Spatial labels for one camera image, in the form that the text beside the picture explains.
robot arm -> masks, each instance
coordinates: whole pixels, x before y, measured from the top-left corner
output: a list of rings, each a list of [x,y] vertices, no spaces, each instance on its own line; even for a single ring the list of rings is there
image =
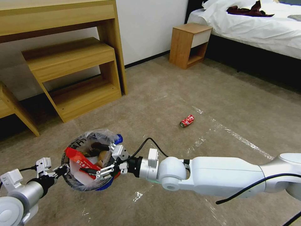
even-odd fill
[[[106,180],[116,171],[160,183],[169,191],[192,190],[202,195],[250,197],[259,192],[286,190],[301,200],[301,153],[280,154],[264,165],[253,165],[239,158],[196,157],[192,160],[167,157],[160,164],[157,149],[151,148],[148,158],[130,156],[123,145],[109,147],[114,163],[100,171],[87,170],[96,180]],[[38,211],[38,200],[68,173],[68,165],[53,171],[50,158],[37,161],[37,178],[22,185],[18,169],[3,174],[0,179],[8,191],[0,197],[0,225],[24,225]]]
[[[117,147],[123,153],[123,146]],[[123,162],[127,156],[115,157]],[[121,174],[133,173],[136,177],[159,182],[169,191],[181,189],[202,195],[229,197],[262,180],[262,183],[250,187],[239,197],[285,189],[291,196],[301,200],[301,153],[283,153],[264,165],[253,165],[232,157],[167,157],[159,163],[157,149],[151,148],[148,158],[133,157],[119,167]]]
[[[41,158],[36,162],[37,178],[22,185],[23,177],[18,169],[1,175],[0,179],[8,194],[0,197],[0,225],[15,226],[26,224],[37,212],[38,201],[57,179],[69,172],[68,165],[49,170],[50,158]]]

crushed soda can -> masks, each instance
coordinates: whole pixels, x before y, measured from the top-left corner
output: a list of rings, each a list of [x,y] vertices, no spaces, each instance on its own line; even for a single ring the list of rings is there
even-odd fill
[[[188,125],[190,125],[193,121],[194,121],[194,116],[193,115],[189,115],[186,119],[183,119],[180,122],[180,126],[182,126],[183,128],[185,128]]]

food wrapper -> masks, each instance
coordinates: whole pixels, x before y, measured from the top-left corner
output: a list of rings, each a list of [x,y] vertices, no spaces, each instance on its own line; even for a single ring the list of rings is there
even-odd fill
[[[81,168],[94,169],[94,170],[101,169],[99,166],[94,165],[92,162],[90,162],[82,153],[80,153],[79,151],[73,148],[67,147],[65,153],[70,160],[79,164]]]

bed frame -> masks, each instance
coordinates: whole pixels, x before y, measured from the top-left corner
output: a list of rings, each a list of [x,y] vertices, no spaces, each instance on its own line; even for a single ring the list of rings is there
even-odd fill
[[[201,2],[188,1],[185,23],[192,11],[202,8]],[[234,67],[237,72],[244,71],[294,91],[301,90],[298,83],[301,71],[299,59],[216,35],[210,36],[205,57]]]

white wall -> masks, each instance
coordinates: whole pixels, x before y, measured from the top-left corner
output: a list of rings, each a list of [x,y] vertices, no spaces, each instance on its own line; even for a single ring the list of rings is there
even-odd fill
[[[170,49],[172,27],[184,23],[188,0],[116,0],[124,64]],[[19,99],[42,93],[21,51],[82,38],[98,38],[96,28],[0,44],[0,80]],[[45,83],[48,90],[99,73],[94,67]]]
[[[185,21],[188,0],[117,0],[124,64],[170,50],[172,27]]]

